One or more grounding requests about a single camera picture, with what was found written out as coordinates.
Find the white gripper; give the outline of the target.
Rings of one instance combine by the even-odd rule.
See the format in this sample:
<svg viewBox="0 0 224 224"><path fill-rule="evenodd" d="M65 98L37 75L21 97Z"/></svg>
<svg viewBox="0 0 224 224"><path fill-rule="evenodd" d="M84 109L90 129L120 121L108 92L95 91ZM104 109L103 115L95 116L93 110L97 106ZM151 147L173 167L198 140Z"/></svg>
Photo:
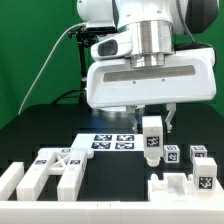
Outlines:
<svg viewBox="0 0 224 224"><path fill-rule="evenodd" d="M167 104L167 132L172 130L176 104L204 101L216 94L214 50L178 51L159 67L133 69L127 59L98 61L87 75L87 102L93 108L127 106L126 114L138 132L137 105Z"/></svg>

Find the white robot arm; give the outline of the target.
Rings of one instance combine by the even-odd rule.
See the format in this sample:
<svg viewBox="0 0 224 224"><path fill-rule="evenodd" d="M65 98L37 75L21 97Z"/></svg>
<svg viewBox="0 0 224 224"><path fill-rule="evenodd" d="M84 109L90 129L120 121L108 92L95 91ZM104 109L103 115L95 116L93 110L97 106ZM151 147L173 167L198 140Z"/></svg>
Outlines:
<svg viewBox="0 0 224 224"><path fill-rule="evenodd" d="M180 102L216 94L215 49L173 37L206 30L216 19L219 0L77 0L84 29L99 38L91 47L87 102L93 108L164 104L171 120Z"/></svg>

